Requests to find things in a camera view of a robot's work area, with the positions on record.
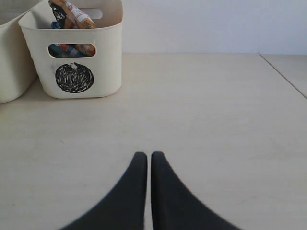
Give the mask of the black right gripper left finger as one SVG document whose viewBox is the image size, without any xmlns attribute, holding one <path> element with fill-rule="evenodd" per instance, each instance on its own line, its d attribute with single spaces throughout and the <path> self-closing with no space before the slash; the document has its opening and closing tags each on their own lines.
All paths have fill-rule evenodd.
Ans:
<svg viewBox="0 0 307 230">
<path fill-rule="evenodd" d="M 108 194 L 64 230 L 142 230 L 147 189 L 147 156 L 136 152 Z"/>
</svg>

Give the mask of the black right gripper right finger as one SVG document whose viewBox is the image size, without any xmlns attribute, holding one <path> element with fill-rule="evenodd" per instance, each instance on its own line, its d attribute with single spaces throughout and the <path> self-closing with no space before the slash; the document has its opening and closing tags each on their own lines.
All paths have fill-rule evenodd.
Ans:
<svg viewBox="0 0 307 230">
<path fill-rule="evenodd" d="M 151 208 L 155 230 L 238 230 L 206 207 L 179 179 L 165 155 L 151 156 Z"/>
</svg>

